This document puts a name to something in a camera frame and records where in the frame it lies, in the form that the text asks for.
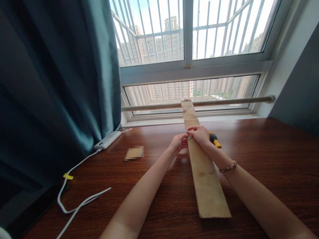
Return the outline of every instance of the curtain rod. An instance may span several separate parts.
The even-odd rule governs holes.
[[[247,103],[271,103],[275,101],[276,97],[273,95],[255,98],[242,98],[232,100],[209,100],[209,101],[193,101],[194,107],[199,106],[213,106],[213,105],[233,105],[233,104],[247,104]],[[181,103],[147,105],[147,106],[129,106],[122,107],[122,111],[143,111],[143,110],[164,110],[181,108]]]

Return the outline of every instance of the wooden table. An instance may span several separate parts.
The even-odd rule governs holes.
[[[275,119],[203,122],[213,130],[223,151],[270,189],[319,236],[319,139]],[[136,127],[72,172],[62,197],[67,209],[88,196],[112,189],[81,208],[62,238],[98,238],[138,182],[169,146],[183,124]],[[145,157],[124,162],[126,150],[144,146]],[[140,238],[267,238],[224,176],[218,176],[230,219],[198,216],[188,153],[172,162],[151,205]],[[54,205],[25,238],[56,238],[70,216]]]

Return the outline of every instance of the white cable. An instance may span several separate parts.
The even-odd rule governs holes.
[[[60,200],[60,197],[61,197],[61,194],[62,194],[62,191],[66,185],[66,182],[67,182],[67,177],[69,175],[69,173],[71,173],[72,170],[74,170],[77,166],[79,166],[81,163],[83,163],[85,160],[87,160],[89,157],[91,157],[92,155],[100,152],[102,149],[99,148],[96,152],[92,153],[91,155],[87,156],[85,159],[83,159],[80,163],[78,163],[76,166],[74,166],[73,168],[71,168],[67,173],[66,173],[66,176],[65,176],[65,180],[63,182],[63,185],[62,185],[62,188],[57,196],[57,203],[59,204],[61,210],[63,211],[63,213],[65,214],[69,214],[71,212],[74,212],[73,215],[71,216],[71,218],[69,219],[69,221],[67,222],[67,224],[65,225],[65,227],[63,228],[63,230],[60,232],[60,234],[57,236],[56,239],[59,239],[63,233],[65,232],[65,230],[67,229],[67,227],[69,226],[69,224],[72,222],[73,218],[75,217],[76,213],[79,211],[79,209],[84,206],[84,205],[87,205],[88,203],[92,202],[93,200],[97,199],[101,194],[105,193],[106,191],[109,191],[111,188],[108,188],[100,193],[97,193],[97,194],[94,194],[90,197],[88,197],[87,199],[85,199],[77,208],[71,210],[71,211],[67,211],[65,209],[65,207],[63,206],[61,200]]]

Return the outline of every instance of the window pane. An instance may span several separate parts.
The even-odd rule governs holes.
[[[262,52],[279,0],[194,0],[193,59]]]
[[[251,97],[259,75],[218,79],[126,86],[131,106],[170,104],[182,99],[193,101],[226,100]],[[246,104],[196,107],[196,111],[238,109]],[[181,109],[135,111],[135,115],[181,112]]]
[[[109,1],[120,67],[184,59],[182,0]]]

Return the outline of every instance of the window frame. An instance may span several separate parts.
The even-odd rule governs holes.
[[[193,60],[192,56],[193,1],[191,1],[192,3],[187,1],[187,4],[185,4],[185,2],[186,0],[183,0],[184,60],[120,67],[123,106],[130,106],[124,90],[125,86],[213,79],[252,74],[260,74],[252,97],[258,97],[260,95],[262,86],[267,80],[267,73],[271,70],[274,64],[274,57],[272,56],[272,53],[293,1],[279,0],[278,9],[273,16],[275,20],[269,29],[270,33],[266,39],[265,47],[262,52],[199,60]],[[212,114],[251,114],[256,111],[257,107],[258,104],[248,104],[246,110],[214,110],[212,112],[198,112],[198,114],[203,114],[203,116]],[[133,112],[125,112],[124,114],[128,121],[182,117],[180,113],[134,115]]]

